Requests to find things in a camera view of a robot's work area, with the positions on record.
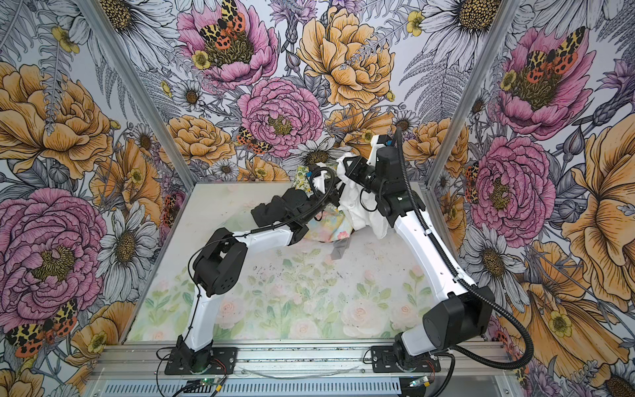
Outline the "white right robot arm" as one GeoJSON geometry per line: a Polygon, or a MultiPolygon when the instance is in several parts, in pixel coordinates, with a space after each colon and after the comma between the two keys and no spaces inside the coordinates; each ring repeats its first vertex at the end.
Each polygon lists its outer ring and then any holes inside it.
{"type": "Polygon", "coordinates": [[[503,362],[467,350],[462,342],[485,332],[492,314],[492,291],[478,288],[451,257],[430,221],[421,198],[408,182],[405,161],[397,147],[381,147],[375,162],[362,156],[344,157],[338,167],[348,187],[375,196],[377,210],[406,243],[417,268],[428,279],[433,307],[417,326],[395,337],[396,363],[413,369],[455,351],[481,365],[501,369],[503,362]]]}

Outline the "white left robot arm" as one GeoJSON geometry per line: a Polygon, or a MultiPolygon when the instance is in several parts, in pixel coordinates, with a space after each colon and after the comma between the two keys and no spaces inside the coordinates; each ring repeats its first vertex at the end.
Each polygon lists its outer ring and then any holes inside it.
{"type": "Polygon", "coordinates": [[[326,166],[307,177],[311,193],[296,188],[275,195],[251,210],[245,231],[218,228],[188,261],[196,296],[189,324],[177,338],[170,360],[179,370],[205,372],[213,361],[213,329],[223,296],[238,282],[243,266],[264,251],[291,246],[309,231],[309,223],[329,204],[339,203],[341,181],[326,166]]]}

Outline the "white cloth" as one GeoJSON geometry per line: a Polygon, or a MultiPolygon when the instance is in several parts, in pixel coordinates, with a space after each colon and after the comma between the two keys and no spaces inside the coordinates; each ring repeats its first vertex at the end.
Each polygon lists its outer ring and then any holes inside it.
{"type": "Polygon", "coordinates": [[[337,160],[337,177],[341,179],[343,185],[340,203],[337,207],[328,206],[327,208],[342,211],[351,222],[353,232],[370,227],[378,239],[383,239],[388,234],[389,223],[377,208],[376,195],[367,192],[345,176],[344,160],[347,157],[353,157],[353,155],[345,154],[337,160]]]}

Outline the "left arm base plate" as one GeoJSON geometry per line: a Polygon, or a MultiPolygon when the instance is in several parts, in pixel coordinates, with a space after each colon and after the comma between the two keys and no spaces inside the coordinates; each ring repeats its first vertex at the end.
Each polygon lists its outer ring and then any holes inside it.
{"type": "Polygon", "coordinates": [[[194,353],[188,347],[175,347],[165,365],[165,375],[231,375],[237,354],[236,347],[208,347],[194,353]]]}

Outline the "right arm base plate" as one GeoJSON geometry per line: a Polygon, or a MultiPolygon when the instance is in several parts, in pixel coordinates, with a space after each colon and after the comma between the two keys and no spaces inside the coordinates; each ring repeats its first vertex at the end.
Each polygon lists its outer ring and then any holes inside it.
{"type": "Polygon", "coordinates": [[[429,353],[411,356],[400,346],[370,347],[370,365],[375,373],[436,373],[441,370],[438,359],[429,353]]]}

